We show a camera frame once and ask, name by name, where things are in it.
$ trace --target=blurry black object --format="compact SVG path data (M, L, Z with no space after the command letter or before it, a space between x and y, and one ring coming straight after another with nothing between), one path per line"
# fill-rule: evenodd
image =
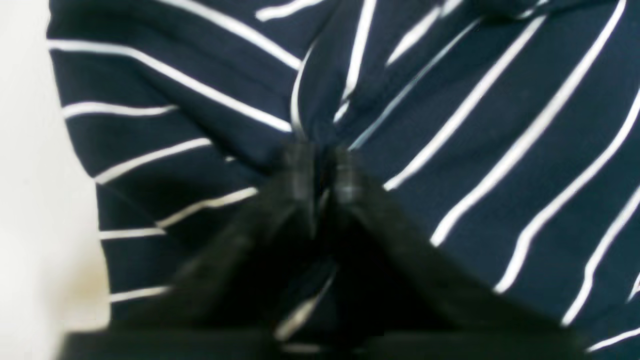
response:
M315 156L311 145L290 146L284 169L169 291L105 331L71 334L60 359L586 358L573 332L496 296L433 248L349 152L333 151L322 177ZM278 342L289 280L326 256L339 266L339 325L313 345Z

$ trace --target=striped shirt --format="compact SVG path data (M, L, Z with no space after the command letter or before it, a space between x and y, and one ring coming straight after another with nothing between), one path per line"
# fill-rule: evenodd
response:
M297 133L357 152L431 246L583 332L595 358L640 357L639 1L52 0L51 12L114 316L161 293Z

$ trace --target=navy blue fabric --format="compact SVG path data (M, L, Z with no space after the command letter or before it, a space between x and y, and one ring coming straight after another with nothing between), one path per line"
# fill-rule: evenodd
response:
M357 84L346 99L347 112L334 123L344 103L363 8L372 2L374 13L362 63L357 64ZM264 35L294 60L302 62L308 55L307 62L304 67L287 65L206 16L171 3L216 10ZM582 70L579 64L609 25L611 35L603 38L602 50L595 53L584 76L576 78L575 88L544 132L458 219L439 247L491 287L505 274L523 229L611 146L625 121L637 115L632 107L640 104L638 1L463 0L393 63L388 63L389 57L407 32L435 6L457 1L324 0L281 18L256 17L260 9L285 3L52 0L48 36L62 44L87 42L79 47L115 44L135 49L243 106L281 119L281 125L295 118L291 101L294 82L300 78L297 105L309 140L320 146L349 146L376 124L371 136L354 150L366 171L386 183L434 139L498 61L513 52L524 31L542 21L443 146L391 190L430 238L550 102L562 98L559 89L572 72ZM416 79L458 35L460 41ZM135 165L98 185L111 292L162 286L231 219L244 198L235 194L259 189L275 169L275 156L294 134L212 100L131 56L61 50L52 44L64 108L82 102L128 108L175 106L157 115L89 111L69 117L71 140L92 177L100 179L105 171L128 161L191 140L212 142ZM383 121L376 122L409 84L415 87ZM640 188L638 127L632 126L610 160L535 235L504 296L559 323L565 317L588 283L586 266L597 259L605 233ZM163 222L203 201L209 205L169 225ZM599 259L584 305L571 321L593 344L600 344L593 350L598 359L640 357L640 330L635 331L640 328L640 294L629 299L640 274L639 224L639 212L634 211ZM140 236L137 229L164 233ZM113 231L124 233L109 238ZM127 231L134 232L127 236ZM332 271L331 266L319 265L317 272L292 283L290 306L317 293ZM333 316L332 296L329 290L311 325L327 326L319 316ZM113 315L124 314L131 302L140 301L115 302Z

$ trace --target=white wall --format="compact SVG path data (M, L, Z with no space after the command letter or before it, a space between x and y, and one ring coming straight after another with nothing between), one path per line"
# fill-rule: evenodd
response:
M108 319L93 182L60 117L48 0L0 0L0 359L52 359Z

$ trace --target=clothing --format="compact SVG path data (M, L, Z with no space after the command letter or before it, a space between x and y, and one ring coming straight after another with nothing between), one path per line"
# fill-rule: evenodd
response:
M640 356L638 1L52 0L51 11L115 315L162 291L303 133L356 151L432 246L584 332L595 358Z

